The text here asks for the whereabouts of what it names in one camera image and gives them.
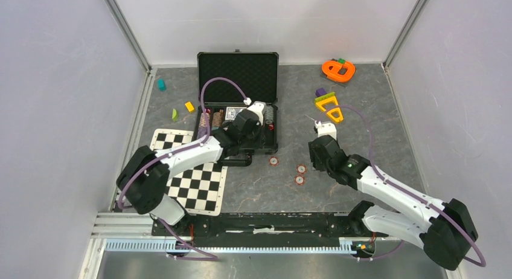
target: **blue toy block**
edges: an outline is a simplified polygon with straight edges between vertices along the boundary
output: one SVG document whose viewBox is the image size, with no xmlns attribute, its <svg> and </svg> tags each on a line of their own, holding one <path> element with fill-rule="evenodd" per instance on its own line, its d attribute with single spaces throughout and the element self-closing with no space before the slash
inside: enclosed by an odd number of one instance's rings
<svg viewBox="0 0 512 279">
<path fill-rule="evenodd" d="M 158 89 L 160 89 L 160 91 L 165 91 L 165 83 L 164 83 L 164 80 L 162 79 L 158 79 Z"/>
<path fill-rule="evenodd" d="M 324 88 L 319 88 L 315 92 L 316 97 L 322 97 L 323 95 L 327 95 L 327 91 Z"/>
</svg>

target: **white panel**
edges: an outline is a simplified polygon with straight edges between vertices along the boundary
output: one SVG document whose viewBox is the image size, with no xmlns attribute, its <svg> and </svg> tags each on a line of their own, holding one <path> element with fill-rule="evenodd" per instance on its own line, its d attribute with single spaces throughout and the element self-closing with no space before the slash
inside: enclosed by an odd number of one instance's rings
<svg viewBox="0 0 512 279">
<path fill-rule="evenodd" d="M 390 69 L 430 194 L 475 221 L 488 266 L 464 264 L 471 279 L 512 274 L 511 3 L 430 0 Z"/>
<path fill-rule="evenodd" d="M 381 62 L 416 0 L 117 0 L 153 65 L 200 51 L 277 51 L 281 63 Z"/>
<path fill-rule="evenodd" d="M 0 0 L 0 278 L 77 278 L 144 71 L 103 0 Z"/>
</svg>

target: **gray floor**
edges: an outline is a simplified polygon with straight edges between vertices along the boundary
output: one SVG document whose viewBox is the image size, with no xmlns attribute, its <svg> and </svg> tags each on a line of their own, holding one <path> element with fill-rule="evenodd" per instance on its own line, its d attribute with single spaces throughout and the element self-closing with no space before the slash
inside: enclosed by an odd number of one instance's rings
<svg viewBox="0 0 512 279">
<path fill-rule="evenodd" d="M 344 187 L 326 173 L 313 171 L 307 143 L 315 138 L 312 118 L 319 117 L 314 105 L 315 90 L 335 91 L 340 104 L 350 104 L 365 113 L 375 137 L 376 163 L 385 172 L 413 188 L 422 190 L 411 147 L 398 116 L 391 89 L 380 65 L 356 65 L 357 71 L 346 87 L 320 75 L 319 65 L 280 66 L 278 97 L 280 149 L 277 167 L 268 156 L 255 156 L 247 168 L 228 168 L 223 212 L 270 211 L 350 211 L 362 199 L 379 201 L 350 187 Z M 158 90 L 157 79 L 164 79 L 166 91 Z M 144 121 L 140 145 L 149 144 L 155 129 L 193 130 L 196 113 L 189 114 L 187 101 L 197 106 L 197 68 L 159 69 Z M 171 119 L 172 110 L 179 121 Z M 345 110 L 338 125 L 338 141 L 347 154 L 368 156 L 368 134 L 360 118 Z M 308 166 L 306 184 L 293 179 L 296 166 Z"/>
<path fill-rule="evenodd" d="M 377 244 L 377 254 L 383 254 L 397 243 Z M 327 254 L 219 254 L 219 258 L 220 262 L 174 261 L 161 253 L 105 252 L 98 279 L 447 278 L 443 269 L 410 244 L 389 258 L 361 263 L 347 255 Z"/>
</svg>

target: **yellow-green block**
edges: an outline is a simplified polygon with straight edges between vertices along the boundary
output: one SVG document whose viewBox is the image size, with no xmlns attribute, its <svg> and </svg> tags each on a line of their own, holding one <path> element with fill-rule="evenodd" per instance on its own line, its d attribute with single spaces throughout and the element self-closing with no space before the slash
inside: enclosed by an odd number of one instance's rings
<svg viewBox="0 0 512 279">
<path fill-rule="evenodd" d="M 329 93 L 329 94 L 325 94 L 325 95 L 323 95 L 323 96 L 320 96 L 320 97 L 318 97 L 318 98 L 316 98 L 316 99 L 315 99 L 315 103 L 316 103 L 316 102 L 319 102 L 319 101 L 322 101 L 323 99 L 327 99 L 327 98 L 329 98 L 329 97 L 332 97 L 332 96 L 334 96 L 334 95 L 336 95 L 336 93 L 331 92 L 331 93 Z"/>
<path fill-rule="evenodd" d="M 176 122 L 178 120 L 178 112 L 176 109 L 173 109 L 173 121 Z"/>
</svg>

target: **chessboard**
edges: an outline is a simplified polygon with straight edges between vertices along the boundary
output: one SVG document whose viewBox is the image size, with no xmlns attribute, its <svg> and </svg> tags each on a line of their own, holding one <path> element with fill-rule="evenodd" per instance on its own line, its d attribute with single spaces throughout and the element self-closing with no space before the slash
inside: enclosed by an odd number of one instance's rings
<svg viewBox="0 0 512 279">
<path fill-rule="evenodd" d="M 192 142 L 193 134 L 192 131 L 156 129 L 150 148 L 175 148 Z M 212 162 L 198 165 L 170 179 L 166 192 L 191 214 L 218 216 L 227 171 L 227 167 Z"/>
</svg>

